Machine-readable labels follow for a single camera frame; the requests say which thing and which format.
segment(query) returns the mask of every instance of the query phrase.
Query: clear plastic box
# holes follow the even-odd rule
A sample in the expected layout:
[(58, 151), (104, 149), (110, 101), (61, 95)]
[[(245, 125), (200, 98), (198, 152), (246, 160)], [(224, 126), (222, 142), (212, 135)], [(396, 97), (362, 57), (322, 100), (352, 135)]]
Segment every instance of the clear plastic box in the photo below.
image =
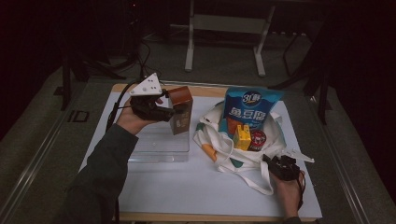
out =
[(190, 132), (172, 134), (169, 122), (146, 126), (138, 135), (139, 141), (129, 161), (187, 161), (190, 151)]

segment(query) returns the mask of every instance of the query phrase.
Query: white tote bag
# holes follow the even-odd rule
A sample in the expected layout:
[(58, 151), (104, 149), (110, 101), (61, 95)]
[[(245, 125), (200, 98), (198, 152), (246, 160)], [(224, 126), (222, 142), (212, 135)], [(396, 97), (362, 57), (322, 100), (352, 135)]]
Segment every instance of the white tote bag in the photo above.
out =
[[(274, 190), (270, 183), (268, 165), (262, 161), (262, 154), (269, 158), (279, 156), (286, 149), (285, 139), (280, 128), (281, 118), (271, 113), (262, 130), (266, 135), (265, 144), (260, 151), (245, 151), (233, 146), (233, 140), (227, 133), (219, 132), (219, 121), (223, 112), (224, 103), (215, 105), (209, 112), (200, 118), (193, 140), (200, 146), (221, 172), (234, 173), (241, 176), (248, 186), (262, 194), (272, 195)], [(264, 184), (261, 186), (242, 174), (243, 171), (260, 170)]]

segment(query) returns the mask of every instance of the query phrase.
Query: small yellow package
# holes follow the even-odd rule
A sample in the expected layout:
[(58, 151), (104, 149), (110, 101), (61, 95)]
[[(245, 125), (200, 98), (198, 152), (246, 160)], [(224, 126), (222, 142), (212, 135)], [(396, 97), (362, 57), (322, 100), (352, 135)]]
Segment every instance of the small yellow package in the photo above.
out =
[(233, 143), (234, 147), (240, 148), (242, 150), (248, 150), (250, 146), (251, 137), (250, 137), (250, 129), (248, 124), (245, 124), (242, 128), (242, 125), (237, 125), (235, 134), (233, 135)]

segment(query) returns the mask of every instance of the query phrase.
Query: blue snack bag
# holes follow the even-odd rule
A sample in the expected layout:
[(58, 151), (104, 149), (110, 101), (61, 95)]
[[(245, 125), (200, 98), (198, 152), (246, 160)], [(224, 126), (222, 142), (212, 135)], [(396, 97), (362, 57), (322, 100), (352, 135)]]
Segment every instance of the blue snack bag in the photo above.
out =
[(248, 124), (250, 130), (262, 129), (271, 109), (283, 91), (259, 87), (231, 87), (226, 91), (219, 131), (233, 138), (237, 125)]

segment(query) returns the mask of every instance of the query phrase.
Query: sleeve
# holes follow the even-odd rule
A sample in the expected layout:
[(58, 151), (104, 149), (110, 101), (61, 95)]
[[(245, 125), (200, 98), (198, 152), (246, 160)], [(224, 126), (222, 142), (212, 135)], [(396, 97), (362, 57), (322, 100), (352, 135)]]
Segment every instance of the sleeve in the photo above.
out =
[(54, 223), (110, 223), (137, 140), (113, 124), (69, 187)]
[(302, 224), (302, 222), (299, 217), (289, 217), (283, 224)]

